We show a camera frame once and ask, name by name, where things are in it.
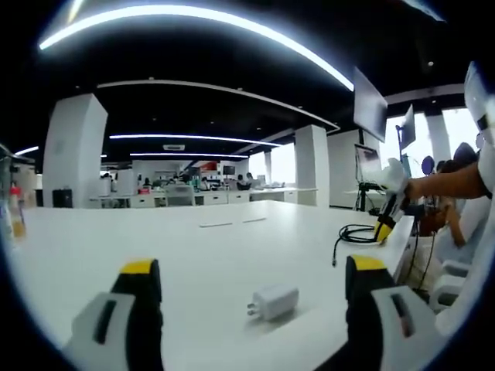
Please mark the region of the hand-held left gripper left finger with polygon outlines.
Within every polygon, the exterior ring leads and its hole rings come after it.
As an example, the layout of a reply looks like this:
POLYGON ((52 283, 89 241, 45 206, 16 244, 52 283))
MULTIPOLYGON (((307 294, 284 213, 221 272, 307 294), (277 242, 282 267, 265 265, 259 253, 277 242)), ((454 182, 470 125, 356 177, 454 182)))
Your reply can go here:
POLYGON ((78 370, 163 370, 161 303, 159 261, 127 263, 74 318, 64 356, 78 370))

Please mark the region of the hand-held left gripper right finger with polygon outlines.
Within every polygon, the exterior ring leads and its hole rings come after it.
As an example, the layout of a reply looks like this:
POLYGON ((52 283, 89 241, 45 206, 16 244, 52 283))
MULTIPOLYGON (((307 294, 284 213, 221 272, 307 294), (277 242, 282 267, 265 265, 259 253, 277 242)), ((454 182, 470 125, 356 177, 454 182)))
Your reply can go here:
POLYGON ((347 257, 345 297, 350 361, 359 369, 423 370, 442 351, 435 313, 381 260, 347 257))

